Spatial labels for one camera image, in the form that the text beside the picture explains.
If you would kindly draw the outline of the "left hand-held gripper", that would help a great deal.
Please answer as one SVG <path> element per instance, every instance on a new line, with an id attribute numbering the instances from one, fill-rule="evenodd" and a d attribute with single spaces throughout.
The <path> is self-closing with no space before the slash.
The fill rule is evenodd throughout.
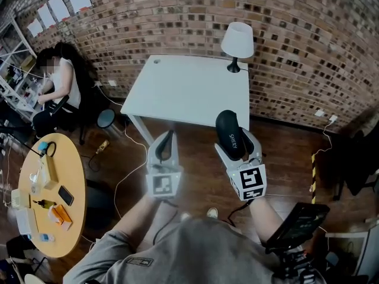
<path id="1" fill-rule="evenodd" d="M 173 198 L 182 177 L 182 166 L 178 166 L 177 136 L 174 131 L 164 132 L 152 143 L 148 150 L 147 162 L 148 195 L 159 199 Z"/>

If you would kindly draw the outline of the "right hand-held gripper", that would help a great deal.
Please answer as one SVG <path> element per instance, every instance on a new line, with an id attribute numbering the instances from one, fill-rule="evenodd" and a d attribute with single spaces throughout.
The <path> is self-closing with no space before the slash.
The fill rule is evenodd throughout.
<path id="1" fill-rule="evenodd" d="M 242 128 L 242 139 L 249 154 L 249 161 L 232 160 L 222 146 L 214 147 L 223 164 L 230 183 L 241 201 L 249 201 L 265 195 L 267 188 L 266 169 L 262 162 L 262 147 L 258 139 Z"/>

